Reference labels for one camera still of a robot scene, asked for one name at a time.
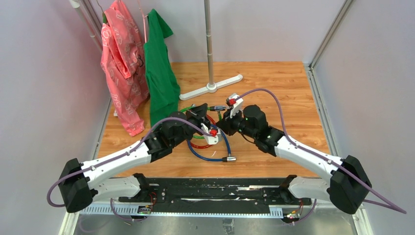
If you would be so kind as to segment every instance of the red cable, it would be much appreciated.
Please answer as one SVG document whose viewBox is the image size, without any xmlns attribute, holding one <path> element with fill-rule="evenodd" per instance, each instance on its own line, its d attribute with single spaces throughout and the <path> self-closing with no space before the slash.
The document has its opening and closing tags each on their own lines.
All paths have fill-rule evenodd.
<svg viewBox="0 0 415 235">
<path fill-rule="evenodd" d="M 216 122 L 215 122 L 215 120 L 213 120 L 213 118 L 211 117 L 211 116 L 209 116 L 209 115 L 207 115 L 206 114 L 206 117 L 209 119 L 209 121 L 213 124 L 213 125 L 216 125 Z M 198 149 L 202 149 L 202 148 L 209 148 L 209 147 L 211 147 L 212 145 L 210 145 L 210 144 L 206 144 L 206 145 L 195 145 L 194 143 L 192 143 L 192 142 L 190 142 L 190 145 L 192 146 L 192 147 L 194 147 L 194 148 L 198 148 Z"/>
</svg>

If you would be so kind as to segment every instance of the metal pole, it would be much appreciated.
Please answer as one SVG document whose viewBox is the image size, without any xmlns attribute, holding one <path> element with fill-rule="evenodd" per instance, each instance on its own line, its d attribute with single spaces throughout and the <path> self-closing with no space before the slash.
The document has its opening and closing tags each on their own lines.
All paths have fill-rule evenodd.
<svg viewBox="0 0 415 235">
<path fill-rule="evenodd" d="M 209 86 L 213 87 L 213 55 L 212 55 L 212 35 L 210 33 L 210 1 L 205 0 L 205 21 L 206 21 L 206 42 L 207 42 L 207 67 L 209 70 Z"/>
</svg>

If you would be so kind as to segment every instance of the clothing rack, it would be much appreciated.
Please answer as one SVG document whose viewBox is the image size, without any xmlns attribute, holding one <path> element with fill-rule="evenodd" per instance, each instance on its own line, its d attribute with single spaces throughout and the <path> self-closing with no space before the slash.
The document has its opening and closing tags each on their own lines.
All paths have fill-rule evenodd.
<svg viewBox="0 0 415 235">
<path fill-rule="evenodd" d="M 197 90 L 181 94 L 179 98 L 181 100 L 188 100 L 191 98 L 194 98 L 196 96 L 200 96 L 202 94 L 206 93 L 214 93 L 219 88 L 229 86 L 231 84 L 237 83 L 240 80 L 242 80 L 243 76 L 241 74 L 238 74 L 235 77 L 231 77 L 228 79 L 225 79 L 220 82 L 214 82 L 213 79 L 213 54 L 212 54 L 212 34 L 211 34 L 211 26 L 210 26 L 210 0 L 205 0 L 205 22 L 206 22 L 206 41 L 207 41 L 207 67 L 209 71 L 209 83 L 202 88 L 199 88 Z"/>
<path fill-rule="evenodd" d="M 197 90 L 194 90 L 194 91 L 191 91 L 191 92 L 188 92 L 188 93 L 185 93 L 185 94 L 181 94 L 179 96 L 179 98 L 181 100 L 188 100 L 188 99 L 191 99 L 191 98 L 194 98 L 194 97 L 197 97 L 199 95 L 206 94 L 206 93 L 214 93 L 219 88 L 237 83 L 237 82 L 241 81 L 242 78 L 243 78 L 243 76 L 241 74 L 238 74 L 235 77 L 231 77 L 231 78 L 225 79 L 225 80 L 220 81 L 220 82 L 214 82 L 214 78 L 213 78 L 212 34 L 211 34 L 211 25 L 210 25 L 210 0 L 204 0 L 204 1 L 205 1 L 206 42 L 207 42 L 207 67 L 208 67 L 208 72 L 209 72 L 209 82 L 205 87 L 199 88 Z M 101 43 L 101 40 L 100 40 L 100 37 L 99 37 L 99 32 L 100 32 L 101 28 L 97 26 L 97 25 L 101 25 L 101 24 L 100 24 L 100 22 L 97 22 L 98 17 L 96 15 L 95 11 L 93 10 L 91 3 L 88 0 L 69 0 L 69 2 L 72 5 L 72 7 L 76 10 L 76 12 L 78 13 L 79 17 L 84 22 L 84 24 L 87 26 L 90 37 L 93 39 L 93 41 L 97 45 L 98 49 L 100 51 L 102 51 L 102 43 Z M 88 16 L 89 20 L 88 20 L 87 16 L 84 14 L 84 12 L 82 11 L 82 9 L 80 7 L 81 2 L 83 3 L 83 6 L 86 9 L 86 13 L 87 13 L 87 16 Z M 141 10 L 141 6 L 140 6 L 140 11 L 141 11 L 141 14 L 143 15 L 143 19 L 144 19 L 144 14 Z"/>
</svg>

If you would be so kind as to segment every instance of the wood surface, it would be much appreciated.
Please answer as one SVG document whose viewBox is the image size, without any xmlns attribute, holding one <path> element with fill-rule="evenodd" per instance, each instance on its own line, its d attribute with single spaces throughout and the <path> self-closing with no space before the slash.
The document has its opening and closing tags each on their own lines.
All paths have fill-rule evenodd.
<svg viewBox="0 0 415 235">
<path fill-rule="evenodd" d="M 208 82 L 207 63 L 172 63 L 182 93 L 205 86 Z M 216 62 L 214 63 L 215 81 L 221 81 L 237 74 L 243 80 L 231 86 L 221 88 L 212 94 L 180 101 L 179 108 L 191 104 L 224 105 L 232 93 L 242 94 L 254 88 L 267 88 L 274 92 L 281 102 L 288 133 L 298 141 L 317 150 L 328 153 L 324 133 L 320 123 L 312 93 L 301 62 Z M 255 92 L 244 98 L 244 106 L 256 104 L 267 116 L 268 123 L 281 128 L 278 108 L 272 97 L 265 92 Z M 117 117 L 110 112 L 98 157 L 114 153 L 141 139 L 150 129 L 149 100 L 137 109 L 145 120 L 146 130 L 130 137 L 121 126 Z M 215 112 L 208 114 L 218 120 Z M 131 168 L 118 176 L 130 176 L 143 173 L 146 177 L 286 177 L 289 174 L 313 177 L 313 172 L 285 159 L 262 153 L 254 144 L 246 142 L 238 133 L 228 137 L 232 155 L 236 162 L 207 162 L 195 157 L 186 142 L 173 149 L 173 153 L 151 164 Z M 192 140 L 203 145 L 204 140 Z M 196 149 L 202 156 L 222 158 L 227 156 L 224 142 L 208 149 Z"/>
</svg>

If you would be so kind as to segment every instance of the green cloth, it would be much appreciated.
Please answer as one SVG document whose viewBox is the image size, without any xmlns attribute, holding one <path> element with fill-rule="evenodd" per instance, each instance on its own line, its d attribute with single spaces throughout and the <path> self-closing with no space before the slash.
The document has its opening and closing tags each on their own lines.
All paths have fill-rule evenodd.
<svg viewBox="0 0 415 235">
<path fill-rule="evenodd" d="M 171 69 L 164 39 L 173 31 L 156 10 L 148 13 L 148 41 L 144 44 L 145 78 L 150 92 L 151 126 L 179 108 L 180 87 Z"/>
</svg>

